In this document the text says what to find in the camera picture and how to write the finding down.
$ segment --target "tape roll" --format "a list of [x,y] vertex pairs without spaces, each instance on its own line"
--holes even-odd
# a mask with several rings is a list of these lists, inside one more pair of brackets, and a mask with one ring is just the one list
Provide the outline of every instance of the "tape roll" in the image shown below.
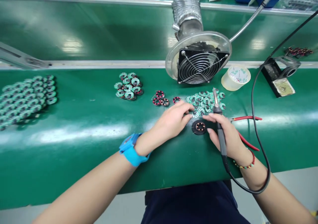
[[231,66],[221,78],[222,86],[229,91],[236,91],[251,79],[251,73],[247,68]]

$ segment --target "pliers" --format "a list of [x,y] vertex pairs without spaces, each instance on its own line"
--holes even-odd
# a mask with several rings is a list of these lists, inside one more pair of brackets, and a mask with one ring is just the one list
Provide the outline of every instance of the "pliers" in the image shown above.
[[[237,117],[237,118],[231,118],[230,119],[230,122],[232,123],[232,121],[236,121],[236,120],[245,120],[245,119],[253,119],[252,116],[241,116],[241,117]],[[260,117],[255,117],[255,120],[262,120],[262,118]],[[241,140],[248,146],[250,147],[251,149],[253,150],[256,150],[256,151],[259,151],[258,148],[256,148],[255,146],[251,145],[239,132],[239,137],[241,138]]]

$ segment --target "soldering tip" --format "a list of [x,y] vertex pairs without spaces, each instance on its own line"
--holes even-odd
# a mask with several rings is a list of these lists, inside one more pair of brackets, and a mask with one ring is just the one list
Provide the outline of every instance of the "soldering tip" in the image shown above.
[[218,107],[219,106],[219,102],[218,102],[218,95],[216,93],[215,88],[213,88],[213,96],[214,96],[214,106]]

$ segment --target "pile of circuit boards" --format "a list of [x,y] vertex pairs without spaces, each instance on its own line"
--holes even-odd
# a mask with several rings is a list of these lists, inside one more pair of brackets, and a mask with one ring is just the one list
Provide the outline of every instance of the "pile of circuit boards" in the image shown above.
[[[221,100],[225,98],[225,93],[220,92],[218,89],[216,89],[216,92],[218,94],[217,99],[218,99],[220,108],[222,110],[225,110],[226,106],[224,103],[221,102]],[[192,96],[188,96],[186,98],[186,101],[188,103],[191,103],[195,108],[195,111],[193,111],[194,118],[197,118],[200,115],[204,115],[206,112],[207,113],[213,112],[214,104],[215,104],[213,92],[208,92],[208,91],[199,92]]]
[[0,130],[28,119],[33,113],[57,102],[55,77],[35,76],[2,88]]
[[116,97],[134,101],[137,99],[137,96],[143,94],[142,83],[135,73],[121,73],[119,78],[122,82],[117,82],[114,85],[114,88],[117,89]]

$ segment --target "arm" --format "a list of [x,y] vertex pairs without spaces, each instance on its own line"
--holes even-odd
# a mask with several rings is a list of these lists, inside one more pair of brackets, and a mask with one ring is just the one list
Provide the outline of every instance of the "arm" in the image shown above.
[[[167,140],[177,136],[192,118],[191,104],[178,102],[166,110],[154,127],[142,134],[135,150],[147,156]],[[91,224],[109,206],[136,167],[119,152],[113,154],[58,197],[33,224]]]
[[[228,157],[233,158],[239,165],[248,166],[252,163],[253,155],[242,143],[237,130],[230,121],[219,114],[209,114],[206,120],[218,121],[224,130]],[[210,138],[220,150],[218,135],[208,129]],[[251,190],[260,189],[266,179],[267,168],[255,158],[255,164],[249,169],[240,169],[247,186]],[[315,218],[310,212],[286,189],[286,187],[271,174],[267,188],[261,194],[254,195],[255,200],[272,224],[315,224]]]

